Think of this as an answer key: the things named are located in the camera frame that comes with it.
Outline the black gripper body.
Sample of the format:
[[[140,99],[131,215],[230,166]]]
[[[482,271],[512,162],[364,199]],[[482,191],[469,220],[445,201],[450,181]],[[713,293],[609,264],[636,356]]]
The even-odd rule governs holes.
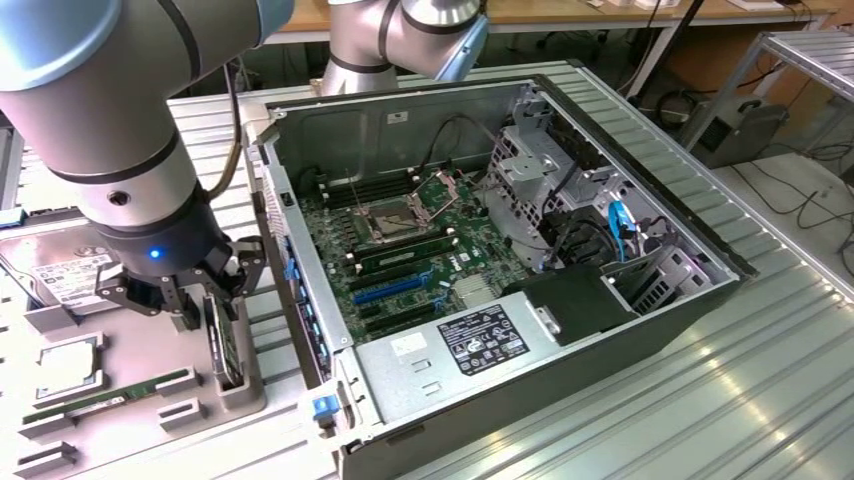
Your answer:
[[[178,209],[162,220],[134,227],[91,223],[117,256],[134,274],[176,275],[206,262],[218,270],[230,255],[229,238],[221,231],[206,193],[196,187]]]

